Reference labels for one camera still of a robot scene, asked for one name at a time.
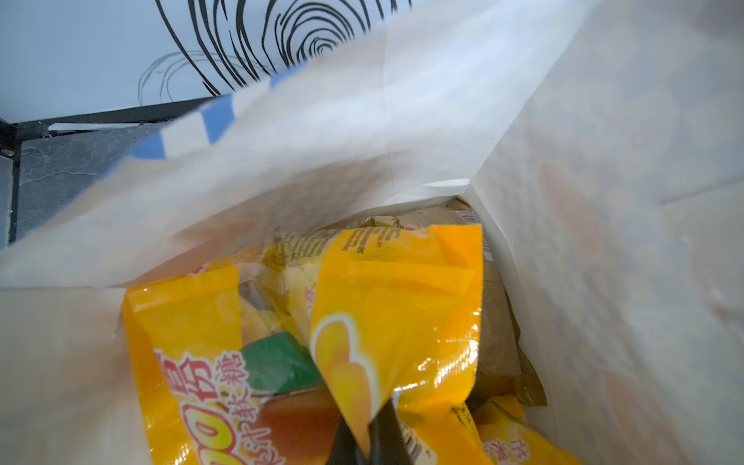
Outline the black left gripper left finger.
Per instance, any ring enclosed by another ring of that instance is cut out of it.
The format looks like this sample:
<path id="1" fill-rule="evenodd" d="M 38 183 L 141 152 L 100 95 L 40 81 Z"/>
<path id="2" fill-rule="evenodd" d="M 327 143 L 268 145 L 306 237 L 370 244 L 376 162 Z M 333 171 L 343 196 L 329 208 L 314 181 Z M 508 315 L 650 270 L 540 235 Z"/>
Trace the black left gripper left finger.
<path id="1" fill-rule="evenodd" d="M 327 459 L 327 465 L 368 465 L 369 461 L 360 449 L 345 420 L 339 422 L 336 435 Z"/>

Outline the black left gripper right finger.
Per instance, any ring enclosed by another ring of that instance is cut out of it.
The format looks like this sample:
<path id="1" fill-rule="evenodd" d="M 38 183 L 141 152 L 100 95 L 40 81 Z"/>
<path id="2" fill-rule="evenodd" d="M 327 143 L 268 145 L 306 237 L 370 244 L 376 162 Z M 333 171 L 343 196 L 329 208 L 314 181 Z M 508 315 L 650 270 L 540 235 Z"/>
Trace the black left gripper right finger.
<path id="1" fill-rule="evenodd" d="M 389 399 L 369 426 L 371 465 L 412 465 L 393 401 Z"/>

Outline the yellow gummy candy bag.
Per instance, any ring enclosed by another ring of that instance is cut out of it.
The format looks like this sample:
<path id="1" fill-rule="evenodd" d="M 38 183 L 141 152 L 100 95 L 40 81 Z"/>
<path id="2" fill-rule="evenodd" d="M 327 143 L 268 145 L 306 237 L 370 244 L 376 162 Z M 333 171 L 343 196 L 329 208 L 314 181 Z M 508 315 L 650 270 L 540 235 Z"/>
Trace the yellow gummy candy bag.
<path id="1" fill-rule="evenodd" d="M 484 464 L 465 402 L 482 230 L 279 234 L 129 289 L 123 318 L 156 464 L 326 464 L 345 420 L 369 458 L 389 399 L 413 464 Z"/>

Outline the gold snack bag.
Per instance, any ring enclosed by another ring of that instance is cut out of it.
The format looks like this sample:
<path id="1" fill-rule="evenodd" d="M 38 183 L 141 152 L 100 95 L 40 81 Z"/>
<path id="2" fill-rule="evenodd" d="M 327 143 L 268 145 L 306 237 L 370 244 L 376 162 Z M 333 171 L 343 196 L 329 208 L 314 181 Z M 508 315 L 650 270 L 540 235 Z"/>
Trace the gold snack bag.
<path id="1" fill-rule="evenodd" d="M 432 225 L 478 225 L 477 213 L 459 198 L 443 205 L 395 214 L 357 216 L 331 225 L 333 229 L 362 227 L 420 230 Z M 482 334 L 474 389 L 467 405 L 475 410 L 491 397 L 512 394 L 527 407 L 546 407 L 548 398 L 537 370 L 519 346 L 521 331 L 501 274 L 487 242 L 482 285 Z"/>

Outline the blue checkered paper bag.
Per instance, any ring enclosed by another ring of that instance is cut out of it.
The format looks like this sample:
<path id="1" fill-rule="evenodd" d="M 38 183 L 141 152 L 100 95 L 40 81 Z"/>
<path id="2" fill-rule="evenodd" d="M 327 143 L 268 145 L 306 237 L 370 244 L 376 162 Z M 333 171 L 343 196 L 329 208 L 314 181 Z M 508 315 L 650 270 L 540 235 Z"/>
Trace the blue checkered paper bag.
<path id="1" fill-rule="evenodd" d="M 743 460 L 743 5 L 429 1 L 129 149 L 1 254 L 1 460 L 145 464 L 124 286 L 461 196 L 585 464 Z"/>

